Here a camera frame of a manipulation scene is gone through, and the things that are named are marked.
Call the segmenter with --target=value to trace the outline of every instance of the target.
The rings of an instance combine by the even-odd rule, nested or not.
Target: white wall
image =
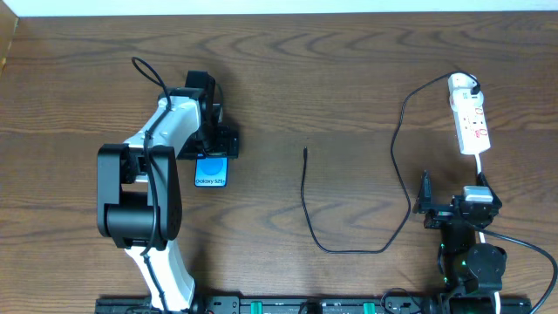
[[[558,10],[558,0],[4,0],[20,17]]]

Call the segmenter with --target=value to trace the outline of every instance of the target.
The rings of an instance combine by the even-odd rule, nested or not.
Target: blue circle
[[[201,161],[201,171],[207,175],[216,175],[223,169],[221,158],[210,158]]]

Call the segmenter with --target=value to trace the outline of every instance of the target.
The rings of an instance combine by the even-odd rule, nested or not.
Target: wooden tabletop
[[[558,14],[439,13],[21,20],[0,78],[0,311],[92,312],[102,296],[143,296],[133,260],[96,226],[96,158],[153,114],[160,93],[130,63],[147,60],[168,85],[188,70],[222,84],[241,152],[224,189],[194,187],[179,162],[182,256],[197,284],[244,295],[380,296],[443,286],[439,232],[405,215],[391,136],[405,96],[465,70],[483,86],[492,148],[483,169],[504,207],[489,228],[558,256]],[[395,155],[412,200],[431,171],[438,202],[474,183],[459,153],[447,85],[409,104]],[[536,302],[546,258],[488,237],[508,253],[502,295]],[[555,293],[542,308],[558,308]]]

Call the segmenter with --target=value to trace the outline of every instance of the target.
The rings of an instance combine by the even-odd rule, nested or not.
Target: power socket
[[[448,79],[450,107],[462,154],[480,154],[490,148],[487,121],[482,107],[484,95],[471,94],[477,83],[465,74],[456,73]]]

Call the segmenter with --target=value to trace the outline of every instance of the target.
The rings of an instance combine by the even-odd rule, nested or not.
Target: white power cord
[[[474,159],[477,161],[477,174],[482,172],[482,165],[480,164],[480,154],[475,154]],[[486,243],[487,239],[485,239],[485,234],[479,232],[479,239],[481,243]],[[500,293],[498,291],[494,292],[494,308],[496,310],[496,314],[500,314],[501,311],[501,302],[500,302]]]

